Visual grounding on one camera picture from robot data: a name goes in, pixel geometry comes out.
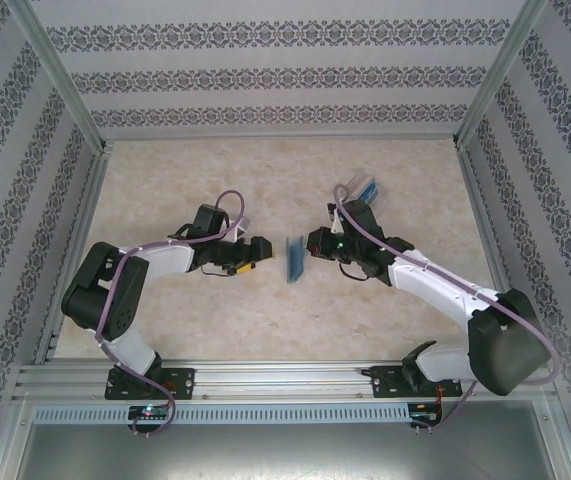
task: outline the marble floor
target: marble floor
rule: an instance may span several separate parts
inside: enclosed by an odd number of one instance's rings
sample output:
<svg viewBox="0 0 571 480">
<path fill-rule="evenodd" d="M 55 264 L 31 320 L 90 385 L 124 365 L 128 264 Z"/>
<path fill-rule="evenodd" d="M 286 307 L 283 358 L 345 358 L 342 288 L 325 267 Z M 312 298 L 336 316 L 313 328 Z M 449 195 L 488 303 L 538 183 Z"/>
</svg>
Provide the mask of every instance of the marble floor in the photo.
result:
<svg viewBox="0 0 571 480">
<path fill-rule="evenodd" d="M 329 226 L 336 183 L 363 169 L 384 194 L 374 213 L 388 236 L 478 284 L 490 274 L 451 140 L 207 139 L 118 142 L 87 246 L 164 239 L 225 189 L 246 199 L 248 236 L 276 258 L 219 278 L 192 272 L 146 284 L 135 324 L 163 358 L 396 360 L 426 340 L 464 338 L 453 321 L 409 293 L 343 277 L 307 257 L 286 283 L 287 236 Z M 233 197 L 222 208 L 238 212 Z M 101 357 L 89 332 L 66 319 L 56 357 Z"/>
</svg>

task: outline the purple cable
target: purple cable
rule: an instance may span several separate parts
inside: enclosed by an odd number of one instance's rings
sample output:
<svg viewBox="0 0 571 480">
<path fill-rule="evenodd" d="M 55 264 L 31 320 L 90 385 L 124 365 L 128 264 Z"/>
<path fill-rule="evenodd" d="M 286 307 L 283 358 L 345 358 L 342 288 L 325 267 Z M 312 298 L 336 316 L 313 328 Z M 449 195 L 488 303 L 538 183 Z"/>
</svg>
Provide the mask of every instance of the purple cable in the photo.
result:
<svg viewBox="0 0 571 480">
<path fill-rule="evenodd" d="M 134 370 L 129 368 L 127 365 L 123 364 L 120 361 L 120 359 L 116 355 L 114 355 L 114 352 L 112 352 L 107 347 L 107 345 L 104 344 L 105 339 L 103 338 L 103 330 L 105 328 L 105 323 L 107 322 L 107 317 L 109 315 L 109 310 L 110 310 L 110 307 L 112 305 L 112 300 L 114 299 L 114 293 L 116 292 L 118 280 L 121 277 L 121 273 L 123 272 L 123 268 L 125 267 L 125 263 L 127 262 L 127 260 L 139 252 L 142 252 L 144 250 L 152 250 L 154 248 L 166 247 L 168 245 L 191 245 L 194 243 L 209 242 L 210 240 L 218 240 L 219 238 L 223 238 L 228 232 L 230 232 L 234 228 L 236 228 L 236 226 L 241 222 L 243 214 L 245 213 L 245 199 L 243 198 L 243 195 L 241 195 L 241 193 L 238 192 L 237 190 L 225 190 L 223 193 L 221 193 L 218 196 L 218 198 L 216 199 L 216 206 L 218 207 L 221 200 L 225 196 L 230 195 L 230 194 L 236 195 L 238 197 L 238 199 L 241 202 L 241 210 L 240 210 L 240 213 L 238 214 L 238 217 L 236 218 L 236 220 L 229 227 L 227 227 L 224 230 L 221 230 L 216 235 L 210 235 L 208 237 L 195 238 L 195 239 L 191 239 L 191 240 L 166 240 L 164 242 L 152 242 L 152 243 L 146 243 L 145 245 L 141 245 L 140 247 L 132 248 L 131 250 L 129 250 L 128 252 L 126 252 L 123 255 L 123 257 L 118 262 L 118 266 L 116 267 L 116 271 L 114 272 L 114 277 L 112 278 L 112 284 L 110 285 L 109 292 L 107 293 L 107 299 L 105 300 L 105 305 L 103 306 L 103 311 L 101 313 L 101 318 L 98 322 L 98 327 L 96 328 L 96 333 L 94 334 L 94 339 L 96 339 L 96 341 L 98 342 L 98 345 L 101 347 L 101 350 L 103 350 L 105 355 L 107 355 L 107 357 L 110 360 L 112 360 L 116 364 L 117 367 L 121 368 L 122 370 L 124 370 L 125 372 L 127 372 L 128 374 L 133 376 L 134 378 L 137 378 L 137 379 L 141 380 L 142 382 L 145 382 L 146 384 L 151 385 L 152 387 L 156 388 L 157 390 L 161 391 L 163 394 L 165 394 L 167 396 L 167 399 L 168 399 L 169 404 L 171 406 L 171 414 L 168 416 L 165 423 L 160 425 L 156 430 L 154 430 L 152 432 L 145 433 L 146 438 L 149 438 L 151 436 L 154 436 L 154 435 L 161 433 L 163 430 L 165 430 L 167 427 L 169 427 L 171 425 L 171 423 L 174 421 L 174 416 L 176 415 L 176 401 L 174 400 L 174 396 L 172 395 L 172 393 L 168 389 L 166 389 L 162 385 L 159 385 L 158 383 L 154 382 L 153 380 L 150 380 L 149 378 L 145 377 L 144 375 L 141 375 L 141 374 L 135 372 Z M 139 432 L 138 432 L 138 430 L 136 430 L 136 420 L 134 421 L 132 428 L 134 430 L 134 435 L 138 435 Z"/>
<path fill-rule="evenodd" d="M 343 190 L 346 193 L 345 197 L 343 197 L 343 198 L 340 197 L 340 191 L 341 190 Z M 424 270 L 429 270 L 430 272 L 434 272 L 436 275 L 438 275 L 439 277 L 441 277 L 445 281 L 451 283 L 455 287 L 460 288 L 464 292 L 466 292 L 470 295 L 473 295 L 476 298 L 487 303 L 488 305 L 491 305 L 492 307 L 496 308 L 499 312 L 507 315 L 512 320 L 514 320 L 515 322 L 519 323 L 524 328 L 526 328 L 530 333 L 532 333 L 545 346 L 545 348 L 549 351 L 549 353 L 552 357 L 553 367 L 552 367 L 551 373 L 547 377 L 544 377 L 544 378 L 537 378 L 537 379 L 529 380 L 529 381 L 526 380 L 523 382 L 523 385 L 544 385 L 546 383 L 553 381 L 556 378 L 556 376 L 560 373 L 560 370 L 561 370 L 561 358 L 558 355 L 558 352 L 556 351 L 556 349 L 554 348 L 554 345 L 552 345 L 552 343 L 547 339 L 547 337 L 542 332 L 540 332 L 536 327 L 534 327 L 529 322 L 525 321 L 525 319 L 521 318 L 520 315 L 517 315 L 516 313 L 512 312 L 510 309 L 504 307 L 500 303 L 492 300 L 491 298 L 483 295 L 482 293 L 477 292 L 473 288 L 467 286 L 463 282 L 452 277 L 447 272 L 444 272 L 438 268 L 434 268 L 433 266 L 431 266 L 427 263 L 421 262 L 420 260 L 416 260 L 415 258 L 408 257 L 407 255 L 403 255 L 402 252 L 399 252 L 395 248 L 390 247 L 386 243 L 381 242 L 378 238 L 369 234 L 363 227 L 361 227 L 356 222 L 356 220 L 354 220 L 354 218 L 352 218 L 352 216 L 349 213 L 347 213 L 347 210 L 343 206 L 343 200 L 345 198 L 347 198 L 348 196 L 349 196 L 349 189 L 345 185 L 338 184 L 334 187 L 334 201 L 336 202 L 336 208 L 338 208 L 338 210 L 341 212 L 343 217 L 345 217 L 345 219 L 349 223 L 351 223 L 352 226 L 361 235 L 363 235 L 365 238 L 367 238 L 369 241 L 371 241 L 375 245 L 378 245 L 379 247 L 384 248 L 385 250 L 392 253 L 393 255 L 400 257 L 403 260 L 405 260 L 405 261 L 407 261 L 413 265 L 416 265 L 418 268 L 421 268 Z M 450 412 L 450 414 L 439 425 L 444 424 L 452 415 L 457 414 L 457 412 L 460 410 L 461 406 L 463 405 L 463 402 L 465 402 L 465 400 L 467 400 L 467 398 L 472 394 L 474 387 L 476 387 L 476 383 L 477 383 L 476 381 L 472 382 L 472 385 L 467 390 L 465 395 L 463 395 L 463 398 L 461 398 L 461 400 L 456 404 L 456 406 L 454 407 L 454 410 L 452 410 Z"/>
</svg>

